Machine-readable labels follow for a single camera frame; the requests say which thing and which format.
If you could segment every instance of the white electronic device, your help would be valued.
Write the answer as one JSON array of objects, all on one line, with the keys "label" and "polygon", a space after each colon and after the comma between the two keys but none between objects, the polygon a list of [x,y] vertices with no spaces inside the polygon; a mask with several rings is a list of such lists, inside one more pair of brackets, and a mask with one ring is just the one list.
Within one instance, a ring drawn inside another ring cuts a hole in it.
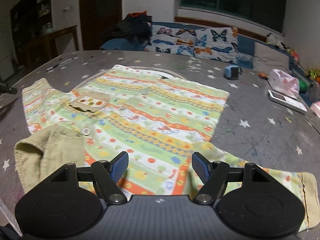
[{"label": "white electronic device", "polygon": [[302,113],[302,114],[306,114],[308,112],[306,107],[302,103],[298,102],[295,99],[289,98],[285,95],[282,95],[278,92],[271,91],[271,90],[268,90],[268,94],[269,94],[269,99],[271,101],[274,101],[274,102],[279,103],[283,106],[291,108],[291,109],[293,109],[299,113]]}]

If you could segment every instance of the table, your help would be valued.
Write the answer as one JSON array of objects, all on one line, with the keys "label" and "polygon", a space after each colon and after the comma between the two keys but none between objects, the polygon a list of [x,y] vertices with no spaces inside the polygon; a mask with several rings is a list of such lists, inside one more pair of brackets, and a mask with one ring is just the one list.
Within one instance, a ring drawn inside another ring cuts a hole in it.
[{"label": "table", "polygon": [[52,56],[52,47],[51,47],[52,45],[50,44],[50,41],[55,40],[56,38],[59,38],[59,37],[66,35],[68,33],[72,33],[76,50],[79,50],[79,43],[78,43],[77,28],[76,27],[77,27],[77,25],[74,25],[74,26],[71,26],[71,27],[68,27],[68,28],[65,28],[62,30],[53,31],[49,34],[46,34],[44,36],[41,36],[39,38],[31,40],[25,48],[28,67],[30,67],[30,65],[31,65],[30,50],[32,48],[34,48],[40,44],[45,44],[45,47],[46,47],[46,50],[48,53],[48,58],[49,58],[49,60],[52,60],[54,57]]},{"label": "table", "polygon": [[[55,68],[53,72],[45,71],[71,57],[78,58],[66,63],[63,68]],[[239,80],[229,81],[220,71],[226,63],[208,59],[193,60],[182,55],[137,51],[76,51],[47,62],[21,79],[14,85],[18,89],[17,95],[0,96],[0,105],[3,105],[0,108],[0,163],[10,159],[10,167],[5,171],[3,164],[0,165],[0,198],[11,214],[14,214],[15,204],[24,195],[14,168],[13,147],[17,141],[30,135],[23,113],[22,89],[44,77],[52,87],[69,92],[85,80],[85,75],[95,75],[115,64],[167,69],[188,80],[228,91],[228,106],[212,138],[215,146],[263,167],[308,171],[320,181],[319,133],[309,125],[304,115],[295,111],[291,115],[286,107],[270,101],[266,96],[268,82],[260,79],[257,72],[244,69]],[[234,83],[238,88],[230,87],[229,83]],[[292,123],[285,120],[286,116],[292,119]],[[273,118],[276,125],[272,125],[268,118]],[[240,119],[247,120],[250,127],[240,126]],[[297,146],[303,155],[298,155]],[[301,232],[299,236],[302,240],[316,240],[320,237],[320,226]]]}]

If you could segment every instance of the brown wooden door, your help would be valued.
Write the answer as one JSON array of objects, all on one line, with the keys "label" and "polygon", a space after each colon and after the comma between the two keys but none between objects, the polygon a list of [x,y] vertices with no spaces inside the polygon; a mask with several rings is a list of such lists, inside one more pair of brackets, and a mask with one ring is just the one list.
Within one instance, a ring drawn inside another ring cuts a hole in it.
[{"label": "brown wooden door", "polygon": [[99,49],[122,19],[121,0],[79,0],[84,50]]}]

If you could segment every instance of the white button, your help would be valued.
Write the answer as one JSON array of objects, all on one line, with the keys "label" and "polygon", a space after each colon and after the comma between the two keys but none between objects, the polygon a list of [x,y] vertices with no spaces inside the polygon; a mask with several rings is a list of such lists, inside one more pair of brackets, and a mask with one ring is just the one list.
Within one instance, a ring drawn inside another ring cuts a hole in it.
[{"label": "white button", "polygon": [[90,129],[89,128],[82,128],[81,129],[81,133],[83,135],[89,135],[91,133]]}]

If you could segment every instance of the blue sofa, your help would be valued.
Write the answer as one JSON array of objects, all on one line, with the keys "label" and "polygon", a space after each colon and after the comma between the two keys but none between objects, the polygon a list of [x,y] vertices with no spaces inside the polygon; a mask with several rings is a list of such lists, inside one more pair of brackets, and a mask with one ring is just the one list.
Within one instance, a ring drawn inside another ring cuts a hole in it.
[{"label": "blue sofa", "polygon": [[[167,22],[153,22],[153,25],[162,25],[168,28],[190,28],[190,29],[202,29],[203,26],[197,25],[189,25],[182,23],[167,23]],[[289,57],[289,69],[295,68],[293,57],[285,51],[280,49],[276,49],[275,47],[264,43],[263,41],[258,41],[256,39],[243,36],[238,34],[238,51],[239,54],[254,56],[254,44],[258,42],[264,44],[272,49],[275,49]],[[128,41],[127,39],[113,39],[104,43],[100,49],[108,49],[108,50],[129,50],[129,51],[144,51],[145,46],[139,44],[137,38],[132,41]],[[237,65],[244,68],[252,69],[252,60],[243,60],[241,57],[239,58]]]}]

